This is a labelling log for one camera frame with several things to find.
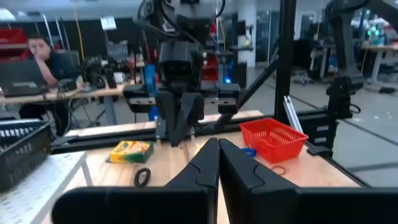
laptop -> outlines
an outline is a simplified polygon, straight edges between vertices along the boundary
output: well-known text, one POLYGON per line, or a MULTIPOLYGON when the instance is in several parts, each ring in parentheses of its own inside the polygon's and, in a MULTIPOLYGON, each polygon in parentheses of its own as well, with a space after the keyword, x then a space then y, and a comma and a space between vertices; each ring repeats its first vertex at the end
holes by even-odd
POLYGON ((40 95, 47 92, 46 85, 35 60, 0 62, 0 87, 4 97, 40 95))

ceiling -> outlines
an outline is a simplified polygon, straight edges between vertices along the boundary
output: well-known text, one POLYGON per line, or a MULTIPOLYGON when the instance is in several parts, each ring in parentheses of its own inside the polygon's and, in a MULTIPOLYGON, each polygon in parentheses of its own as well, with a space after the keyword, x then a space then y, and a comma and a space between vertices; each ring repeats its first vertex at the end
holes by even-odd
MULTIPOLYGON (((101 16, 132 17, 141 0, 0 0, 4 7, 17 14, 18 11, 39 11, 48 19, 62 17, 74 18, 74 7, 79 19, 90 19, 101 16)), ((217 0, 202 0, 208 4, 216 4, 217 0)), ((227 0, 226 11, 235 9, 234 0, 227 0)))
MULTIPOLYGON (((39 11, 47 16, 49 20, 62 17, 63 19, 73 19, 73 8, 76 7, 79 19, 92 19, 101 16, 132 17, 136 14, 141 0, 0 0, 0 7, 4 7, 14 14, 18 11, 39 11)), ((202 0, 208 4, 216 4, 221 0, 202 0)), ((246 0, 227 0, 226 12, 236 10, 234 1, 246 0)), ((318 11, 330 0, 297 0, 298 11, 318 11)), ((393 6, 395 0, 380 0, 390 2, 393 6)), ((258 8, 261 10, 278 10, 280 0, 257 0, 258 8)))

yellow cable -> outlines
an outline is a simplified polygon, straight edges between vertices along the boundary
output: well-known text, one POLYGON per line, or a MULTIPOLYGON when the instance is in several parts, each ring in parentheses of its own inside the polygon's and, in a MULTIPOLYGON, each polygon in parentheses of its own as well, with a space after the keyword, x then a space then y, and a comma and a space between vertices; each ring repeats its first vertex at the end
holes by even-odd
MULTIPOLYGON (((319 17, 321 17, 322 16, 322 9, 323 9, 323 0, 321 0, 321 14, 319 15, 319 17)), ((318 21, 318 29, 317 29, 317 40, 319 39, 319 28, 320 28, 320 26, 321 26, 321 23, 320 23, 321 21, 318 21)))
POLYGON ((79 41, 80 41, 80 52, 81 52, 81 59, 84 61, 85 60, 85 51, 83 50, 83 41, 81 39, 81 32, 80 32, 80 26, 79 26, 79 21, 77 20, 77 10, 76 10, 76 3, 73 3, 73 12, 75 13, 75 20, 76 20, 76 25, 77 25, 77 32, 79 34, 79 41))
POLYGON ((224 39, 224 51, 226 51, 225 33, 224 33, 223 21, 221 20, 221 18, 220 18, 220 27, 221 27, 221 32, 223 34, 223 39, 224 39))

yellow crayon box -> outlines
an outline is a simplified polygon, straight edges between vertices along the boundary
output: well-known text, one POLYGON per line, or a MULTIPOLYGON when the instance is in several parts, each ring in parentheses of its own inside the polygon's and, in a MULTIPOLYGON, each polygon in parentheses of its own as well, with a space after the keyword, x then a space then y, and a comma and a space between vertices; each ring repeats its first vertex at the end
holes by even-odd
POLYGON ((113 163, 144 163, 154 152, 154 145, 144 141, 121 141, 109 154, 113 163))

man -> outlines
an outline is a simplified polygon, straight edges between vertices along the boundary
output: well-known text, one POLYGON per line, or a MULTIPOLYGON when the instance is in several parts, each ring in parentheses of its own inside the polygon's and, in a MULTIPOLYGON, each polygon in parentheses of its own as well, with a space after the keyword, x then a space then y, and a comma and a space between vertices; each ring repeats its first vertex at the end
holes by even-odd
MULTIPOLYGON (((65 72, 71 65, 67 59, 52 50, 45 37, 39 34, 32 35, 28 37, 27 44, 32 52, 31 59, 37 62, 43 78, 50 88, 55 88, 61 79, 76 78, 65 72)), ((19 110, 19 116, 21 119, 38 118, 43 120, 42 116, 49 110, 55 120, 57 136, 63 136, 69 129, 71 119, 67 106, 69 105, 65 101, 57 101, 46 105, 28 103, 22 105, 19 110)))

